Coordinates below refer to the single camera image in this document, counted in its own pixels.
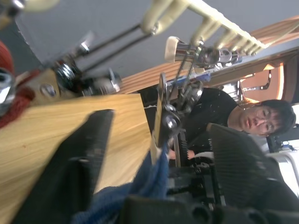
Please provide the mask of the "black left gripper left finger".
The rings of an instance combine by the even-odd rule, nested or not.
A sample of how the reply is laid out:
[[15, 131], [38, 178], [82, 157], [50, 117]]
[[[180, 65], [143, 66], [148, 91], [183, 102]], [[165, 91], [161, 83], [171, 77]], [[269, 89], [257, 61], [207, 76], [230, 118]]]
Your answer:
[[114, 111], [93, 112], [57, 148], [19, 208], [14, 224], [69, 224], [89, 208]]

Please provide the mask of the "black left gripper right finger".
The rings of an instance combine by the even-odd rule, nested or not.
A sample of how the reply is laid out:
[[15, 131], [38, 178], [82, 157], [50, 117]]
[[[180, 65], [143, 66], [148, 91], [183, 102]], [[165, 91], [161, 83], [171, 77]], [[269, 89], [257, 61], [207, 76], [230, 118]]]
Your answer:
[[298, 211], [299, 199], [278, 166], [243, 132], [208, 124], [216, 175], [226, 203], [256, 210]]

